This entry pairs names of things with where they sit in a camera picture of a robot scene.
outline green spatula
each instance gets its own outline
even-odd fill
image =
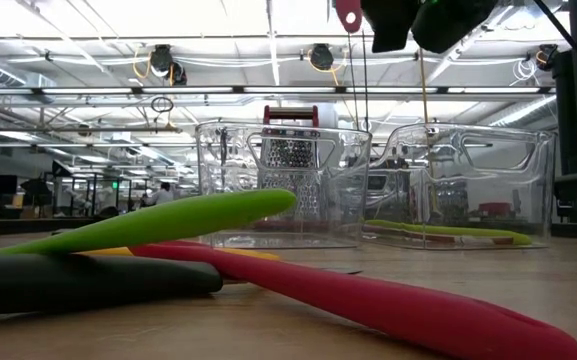
[[[191,238],[277,214],[295,200],[293,193],[282,189],[192,197],[0,248],[0,254],[64,254]]]

